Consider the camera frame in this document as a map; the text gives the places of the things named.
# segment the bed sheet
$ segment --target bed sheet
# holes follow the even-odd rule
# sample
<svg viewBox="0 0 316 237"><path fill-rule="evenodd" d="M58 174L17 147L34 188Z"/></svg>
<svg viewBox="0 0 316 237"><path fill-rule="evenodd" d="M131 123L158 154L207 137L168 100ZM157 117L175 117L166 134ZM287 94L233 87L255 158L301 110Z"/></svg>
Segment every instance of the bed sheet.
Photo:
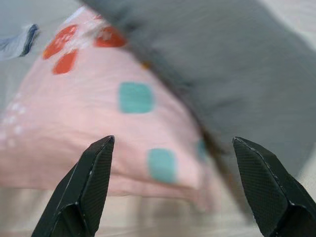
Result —
<svg viewBox="0 0 316 237"><path fill-rule="evenodd" d="M262 1L285 24L300 33L311 47L316 48L316 2L314 0ZM33 7L34 11L38 12L36 18L39 20L40 36L27 56L1 62L0 114L14 96L28 69L42 52L48 40L52 38L54 30L79 7L79 3L74 0L31 0L29 2L30 4L35 2ZM58 8L63 10L60 12L51 10ZM315 170L316 155L310 159L300 177L300 181L313 198L316 198ZM1 188L0 237L30 236L51 193L51 191ZM221 199L222 203L225 203L222 209L204 216L193 211L187 203L178 203L174 200L110 197L106 201L97 236L261 236L257 227L253 223L247 223L243 218L224 185L221 188Z"/></svg>

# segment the bed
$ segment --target bed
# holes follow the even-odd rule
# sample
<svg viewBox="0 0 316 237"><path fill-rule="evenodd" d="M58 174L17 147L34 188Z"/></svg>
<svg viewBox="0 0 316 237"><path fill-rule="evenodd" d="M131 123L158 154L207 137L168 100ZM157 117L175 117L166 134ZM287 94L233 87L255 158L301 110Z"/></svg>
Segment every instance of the bed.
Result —
<svg viewBox="0 0 316 237"><path fill-rule="evenodd" d="M315 3L310 0L291 0L291 3L288 0L264 2L287 25L298 31L310 45L316 46L316 17L313 14L316 11ZM5 75L1 79L0 87L1 111L15 97L25 74L38 55L42 54L58 26L80 7L75 1L58 3L60 8L64 5L67 5L67 14L63 12L63 15L59 15L58 12L47 10L38 16L39 19L43 19L50 14L48 18L51 20L39 25L41 34L26 57L1 63L0 70ZM300 180L306 185L311 196L316 198L313 182L316 156L314 157L302 170ZM204 214L194 205L173 198L108 197L97 236L261 236L254 223L249 222L239 210L215 165L211 163L210 167L220 187L218 198L222 205L219 209ZM51 194L52 191L45 190L1 188L0 236L30 236Z"/></svg>

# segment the gray fabric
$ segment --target gray fabric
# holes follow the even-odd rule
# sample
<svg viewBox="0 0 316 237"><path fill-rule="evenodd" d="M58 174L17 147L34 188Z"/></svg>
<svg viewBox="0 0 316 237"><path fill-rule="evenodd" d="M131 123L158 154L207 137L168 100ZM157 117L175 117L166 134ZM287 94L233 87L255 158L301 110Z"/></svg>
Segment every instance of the gray fabric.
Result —
<svg viewBox="0 0 316 237"><path fill-rule="evenodd" d="M316 142L316 55L260 3L83 1L125 34L223 148L244 137L299 172ZM238 177L234 156L223 159Z"/></svg>

